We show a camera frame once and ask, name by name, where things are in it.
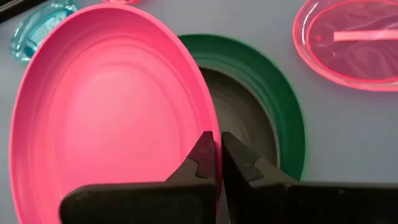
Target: green dish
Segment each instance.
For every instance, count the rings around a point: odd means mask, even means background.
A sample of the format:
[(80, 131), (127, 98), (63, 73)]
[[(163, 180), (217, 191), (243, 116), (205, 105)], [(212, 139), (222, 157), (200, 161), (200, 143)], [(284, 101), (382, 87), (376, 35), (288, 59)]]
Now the green dish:
[(180, 36), (201, 68), (229, 75), (247, 88), (269, 115), (280, 152), (280, 168), (300, 180), (305, 159), (305, 131), (297, 99), (277, 67), (257, 50), (208, 34)]

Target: white strip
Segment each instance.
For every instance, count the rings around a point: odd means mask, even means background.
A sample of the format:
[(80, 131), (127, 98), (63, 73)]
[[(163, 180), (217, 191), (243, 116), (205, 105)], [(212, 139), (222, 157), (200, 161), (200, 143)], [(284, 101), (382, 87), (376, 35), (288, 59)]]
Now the white strip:
[(339, 31), (333, 33), (335, 42), (366, 40), (398, 40), (398, 30)]

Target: transparent pink dish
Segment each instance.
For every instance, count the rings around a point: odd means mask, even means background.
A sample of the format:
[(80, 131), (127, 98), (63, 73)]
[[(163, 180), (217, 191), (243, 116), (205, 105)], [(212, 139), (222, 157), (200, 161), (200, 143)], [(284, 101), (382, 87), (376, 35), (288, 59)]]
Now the transparent pink dish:
[(398, 2), (309, 0), (293, 26), (298, 54), (321, 76), (369, 91), (398, 91)]

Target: blue glass object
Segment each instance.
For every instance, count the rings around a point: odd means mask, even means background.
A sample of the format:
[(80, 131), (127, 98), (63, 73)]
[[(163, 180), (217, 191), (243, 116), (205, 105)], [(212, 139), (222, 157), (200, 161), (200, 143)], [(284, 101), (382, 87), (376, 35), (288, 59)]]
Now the blue glass object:
[(26, 17), (11, 39), (11, 55), (22, 63), (29, 63), (39, 45), (62, 20), (78, 10), (71, 0), (51, 0)]

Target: pink oval lid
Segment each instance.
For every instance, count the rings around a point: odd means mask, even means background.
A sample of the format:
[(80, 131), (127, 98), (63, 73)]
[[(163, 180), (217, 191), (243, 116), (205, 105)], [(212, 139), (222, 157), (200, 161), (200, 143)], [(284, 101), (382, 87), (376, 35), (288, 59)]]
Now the pink oval lid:
[(398, 91), (398, 2), (309, 0), (296, 17), (302, 58), (341, 85)]
[(163, 181), (204, 131), (221, 158), (209, 91), (178, 37), (134, 7), (82, 9), (44, 40), (17, 95), (10, 175), (19, 221), (60, 223), (61, 199), (82, 185)]
[(139, 0), (102, 0), (104, 3), (117, 3), (117, 4), (137, 4)]

